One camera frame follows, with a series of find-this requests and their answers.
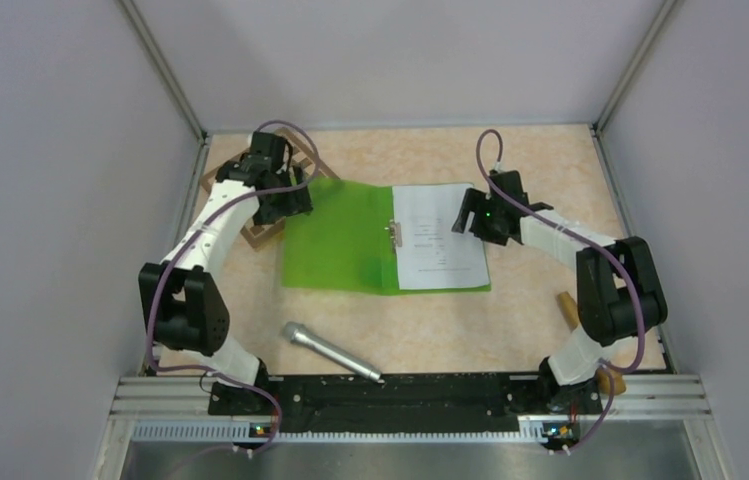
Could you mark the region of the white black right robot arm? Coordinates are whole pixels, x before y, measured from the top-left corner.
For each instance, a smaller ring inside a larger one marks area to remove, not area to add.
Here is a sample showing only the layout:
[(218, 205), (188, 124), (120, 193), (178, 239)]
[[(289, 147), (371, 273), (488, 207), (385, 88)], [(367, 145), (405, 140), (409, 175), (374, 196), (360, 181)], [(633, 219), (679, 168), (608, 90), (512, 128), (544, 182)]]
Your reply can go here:
[(565, 344), (543, 360), (550, 376), (536, 385), (539, 404), (562, 412), (577, 397), (576, 384), (609, 361), (617, 342), (662, 324), (668, 308), (649, 244), (614, 239), (565, 219), (552, 206), (530, 203), (517, 171), (492, 170), (490, 190), (467, 189), (452, 230), (486, 243), (515, 241), (540, 250), (576, 276), (580, 321)]

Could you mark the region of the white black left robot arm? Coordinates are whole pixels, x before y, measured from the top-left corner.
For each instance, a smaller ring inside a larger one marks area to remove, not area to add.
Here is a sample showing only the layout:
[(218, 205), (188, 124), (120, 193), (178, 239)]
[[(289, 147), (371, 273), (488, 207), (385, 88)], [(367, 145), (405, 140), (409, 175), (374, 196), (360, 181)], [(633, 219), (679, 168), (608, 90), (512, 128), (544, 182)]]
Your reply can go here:
[(271, 388), (258, 378), (261, 360), (231, 334), (216, 278), (248, 224), (271, 225), (312, 211), (307, 178), (293, 154), (286, 137), (252, 133), (248, 148), (218, 168), (203, 208), (177, 246), (138, 274), (150, 346), (188, 353), (194, 368), (234, 385), (233, 401), (252, 414), (267, 407)]

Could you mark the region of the white paper files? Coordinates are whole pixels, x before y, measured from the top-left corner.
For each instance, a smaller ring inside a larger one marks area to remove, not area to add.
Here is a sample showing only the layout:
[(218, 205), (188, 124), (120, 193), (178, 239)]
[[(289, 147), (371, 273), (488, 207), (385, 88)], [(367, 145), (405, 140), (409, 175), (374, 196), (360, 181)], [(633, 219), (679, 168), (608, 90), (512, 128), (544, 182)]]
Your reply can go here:
[(455, 233), (470, 183), (398, 185), (392, 188), (397, 287), (401, 291), (488, 289), (484, 244)]

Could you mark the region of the green plastic folder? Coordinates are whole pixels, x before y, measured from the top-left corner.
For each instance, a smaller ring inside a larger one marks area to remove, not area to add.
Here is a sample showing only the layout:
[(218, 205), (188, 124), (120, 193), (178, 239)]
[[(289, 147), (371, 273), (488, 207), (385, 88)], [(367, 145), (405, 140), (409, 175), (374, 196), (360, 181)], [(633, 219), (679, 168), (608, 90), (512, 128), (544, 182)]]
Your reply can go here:
[(286, 222), (283, 286), (385, 296), (490, 291), (398, 289), (396, 253), (386, 231), (393, 219), (393, 187), (315, 180), (313, 212)]

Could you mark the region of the metal folder clip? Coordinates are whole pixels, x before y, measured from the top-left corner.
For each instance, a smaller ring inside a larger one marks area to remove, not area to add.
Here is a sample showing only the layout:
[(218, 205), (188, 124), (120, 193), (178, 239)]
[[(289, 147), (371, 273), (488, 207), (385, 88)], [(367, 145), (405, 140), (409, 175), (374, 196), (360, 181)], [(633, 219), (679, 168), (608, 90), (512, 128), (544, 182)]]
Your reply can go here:
[(392, 219), (388, 222), (386, 231), (389, 236), (391, 250), (396, 253), (403, 245), (401, 224)]

